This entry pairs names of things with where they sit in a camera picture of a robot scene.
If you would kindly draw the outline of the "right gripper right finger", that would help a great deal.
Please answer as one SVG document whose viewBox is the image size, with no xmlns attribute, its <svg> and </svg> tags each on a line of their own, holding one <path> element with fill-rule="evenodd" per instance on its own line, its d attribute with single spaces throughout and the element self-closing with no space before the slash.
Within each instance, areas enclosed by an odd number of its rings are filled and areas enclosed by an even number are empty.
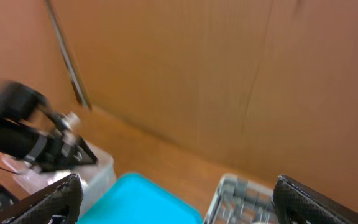
<svg viewBox="0 0 358 224">
<path fill-rule="evenodd" d="M 273 190 L 279 224 L 358 224 L 358 213 L 287 175 L 280 175 Z"/>
</svg>

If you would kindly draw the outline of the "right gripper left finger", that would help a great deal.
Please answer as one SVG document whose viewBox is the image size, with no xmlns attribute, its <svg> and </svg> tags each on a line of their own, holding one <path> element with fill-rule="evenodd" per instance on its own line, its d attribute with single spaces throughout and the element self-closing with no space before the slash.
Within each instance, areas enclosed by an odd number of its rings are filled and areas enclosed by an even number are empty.
<svg viewBox="0 0 358 224">
<path fill-rule="evenodd" d="M 83 188 L 70 174 L 0 212 L 0 224 L 50 223 L 53 218 L 75 224 L 80 216 Z"/>
</svg>

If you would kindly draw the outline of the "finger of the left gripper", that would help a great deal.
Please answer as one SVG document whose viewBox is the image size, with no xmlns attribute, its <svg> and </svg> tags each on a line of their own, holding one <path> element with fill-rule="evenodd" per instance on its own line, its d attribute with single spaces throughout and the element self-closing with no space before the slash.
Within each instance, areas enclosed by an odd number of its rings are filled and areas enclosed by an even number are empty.
<svg viewBox="0 0 358 224">
<path fill-rule="evenodd" d="M 73 150 L 73 162 L 76 166 L 94 165 L 98 163 L 98 158 L 82 137 L 78 137 L 73 146 Z"/>
</svg>

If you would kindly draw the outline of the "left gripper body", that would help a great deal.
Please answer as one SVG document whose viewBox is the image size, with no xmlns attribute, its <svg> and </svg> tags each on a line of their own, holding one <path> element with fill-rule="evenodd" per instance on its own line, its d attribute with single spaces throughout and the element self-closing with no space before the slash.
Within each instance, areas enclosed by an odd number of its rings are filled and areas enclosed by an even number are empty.
<svg viewBox="0 0 358 224">
<path fill-rule="evenodd" d="M 82 137 L 72 133 L 39 134 L 38 140 L 23 160 L 39 171 L 73 169 L 86 164 Z"/>
</svg>

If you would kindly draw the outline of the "grey dish rack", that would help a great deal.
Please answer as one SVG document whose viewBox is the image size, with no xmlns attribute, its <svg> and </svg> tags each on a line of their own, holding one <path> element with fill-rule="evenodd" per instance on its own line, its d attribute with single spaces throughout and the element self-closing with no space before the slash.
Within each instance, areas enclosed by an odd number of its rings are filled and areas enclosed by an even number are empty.
<svg viewBox="0 0 358 224">
<path fill-rule="evenodd" d="M 203 223 L 278 223 L 273 190 L 237 175 L 224 174 Z"/>
</svg>

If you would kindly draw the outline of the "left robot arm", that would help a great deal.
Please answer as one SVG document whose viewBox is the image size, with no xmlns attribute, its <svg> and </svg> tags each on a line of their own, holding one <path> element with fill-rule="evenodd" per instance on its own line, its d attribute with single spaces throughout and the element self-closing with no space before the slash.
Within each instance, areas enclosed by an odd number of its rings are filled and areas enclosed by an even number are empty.
<svg viewBox="0 0 358 224">
<path fill-rule="evenodd" d="M 43 132 L 27 125 L 37 110 L 53 123 L 51 130 Z M 9 81 L 0 91 L 0 152 L 40 172 L 97 164 L 98 158 L 85 140 L 73 133 L 72 121 L 78 121 L 76 114 L 64 116 L 43 94 Z"/>
</svg>

